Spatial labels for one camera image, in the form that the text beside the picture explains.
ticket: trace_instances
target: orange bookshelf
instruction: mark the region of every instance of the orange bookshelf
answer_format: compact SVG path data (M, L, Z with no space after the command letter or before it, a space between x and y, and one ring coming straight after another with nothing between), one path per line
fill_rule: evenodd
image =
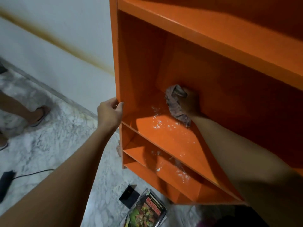
M122 166L174 203L244 202L195 124L170 115L164 92L173 84L197 91L208 117L303 174L301 12L256 3L110 0Z

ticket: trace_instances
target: hand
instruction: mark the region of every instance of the hand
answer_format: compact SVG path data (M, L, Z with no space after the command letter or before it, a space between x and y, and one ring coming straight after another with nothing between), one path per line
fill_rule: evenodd
M178 95L177 97L185 114L189 117L194 115L203 115L200 111L199 95L187 88L183 88L183 90L187 93L187 97L184 98Z
M123 102L118 104L116 97L101 102L97 108L98 127L107 126L111 129L117 129L122 120Z

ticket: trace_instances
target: marble floor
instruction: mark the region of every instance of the marble floor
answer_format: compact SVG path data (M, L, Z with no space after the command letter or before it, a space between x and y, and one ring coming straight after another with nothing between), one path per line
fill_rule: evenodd
M55 169L96 129L97 121L94 118L14 71L0 75L0 89L30 110L43 104L52 108L36 128L25 127L22 118L0 111L0 129L9 137L9 147L0 152L0 175L10 170L16 171L18 176ZM151 188L130 170L122 170L121 159L116 152L118 140L119 134L114 133L104 150L83 217L83 227L121 226L128 209L119 201L119 197L127 185L137 185L136 191L139 193L146 187ZM0 204L0 215L50 173L42 172L14 180ZM169 211L161 225L163 227L195 227L205 215L218 219L223 213L230 212L230 209L218 206L172 206L166 203Z

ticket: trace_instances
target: comic book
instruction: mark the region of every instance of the comic book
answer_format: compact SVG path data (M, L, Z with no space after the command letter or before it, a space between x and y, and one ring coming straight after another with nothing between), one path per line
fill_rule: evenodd
M124 227L158 227L166 211L162 201L146 189L129 210Z

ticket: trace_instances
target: sandal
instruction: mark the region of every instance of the sandal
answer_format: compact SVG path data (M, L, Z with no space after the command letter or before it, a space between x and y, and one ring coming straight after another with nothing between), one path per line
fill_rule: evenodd
M4 150L8 146L9 146L9 142L6 142L6 144L4 146L0 146L0 151Z
M36 126L38 126L38 125L42 122L42 120L48 115L48 113L51 111L51 110L49 110L49 111L47 112L47 111L45 110L44 106L38 107L36 110L38 110L38 109L42 109L43 115L41 116L41 118L40 118L37 122L35 122L35 123L29 125L30 127L36 127Z

